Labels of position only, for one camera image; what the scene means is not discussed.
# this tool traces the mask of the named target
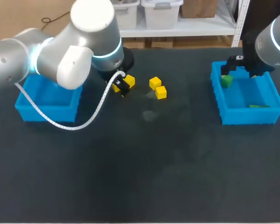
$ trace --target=white storage bin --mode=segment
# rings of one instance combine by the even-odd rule
[[[183,0],[141,0],[147,29],[173,29]]]
[[[140,0],[112,0],[119,29],[135,29]]]

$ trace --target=yellow block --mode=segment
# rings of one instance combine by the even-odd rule
[[[167,98],[167,90],[164,86],[156,87],[155,88],[155,95],[158,99],[165,99]]]
[[[154,77],[149,80],[149,86],[153,90],[155,90],[156,87],[159,87],[162,85],[162,81],[158,77]]]
[[[135,77],[130,75],[127,75],[123,80],[129,84],[130,88],[132,88],[136,84]]]
[[[112,89],[114,90],[114,92],[120,91],[120,89],[115,84],[112,84]]]

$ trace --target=blue plastic bin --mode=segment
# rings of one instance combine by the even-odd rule
[[[56,122],[75,122],[82,86],[67,90],[40,75],[30,75],[23,86],[35,104]],[[15,108],[24,121],[46,121],[20,93]]]
[[[229,88],[220,84],[221,66],[212,64],[211,82],[216,95],[223,125],[275,124],[280,116],[280,96],[266,72],[261,77],[249,78],[242,68],[231,71],[233,82]],[[269,108],[250,108],[250,105],[267,105]]]

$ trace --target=white shelf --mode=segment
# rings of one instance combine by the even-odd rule
[[[182,19],[180,16],[174,29],[147,30],[144,9],[138,9],[137,28],[121,30],[121,37],[163,37],[163,36],[211,36],[234,35],[236,23],[224,0],[218,0],[214,18]]]

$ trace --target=green cube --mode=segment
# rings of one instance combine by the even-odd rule
[[[224,88],[229,88],[232,84],[233,77],[230,75],[221,78],[221,86]]]
[[[249,105],[250,108],[260,108],[258,105]]]

